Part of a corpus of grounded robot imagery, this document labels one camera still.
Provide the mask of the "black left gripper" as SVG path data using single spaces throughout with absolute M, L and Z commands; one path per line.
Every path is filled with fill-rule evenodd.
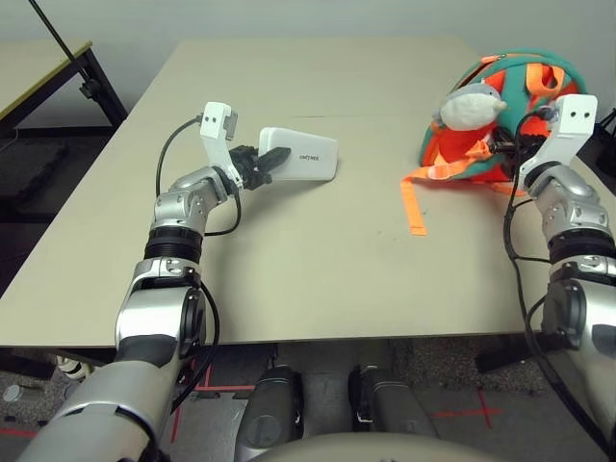
M 229 153 L 234 167 L 240 174 L 245 190 L 254 191 L 272 183 L 267 172 L 281 167 L 290 157 L 289 147 L 274 147 L 258 157 L 258 151 L 252 146 L 239 145 Z

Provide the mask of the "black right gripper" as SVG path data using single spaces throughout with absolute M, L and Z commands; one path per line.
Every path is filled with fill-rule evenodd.
M 518 134 L 510 138 L 491 138 L 488 147 L 492 154 L 510 154 L 510 157 L 533 157 L 543 145 L 546 136 Z

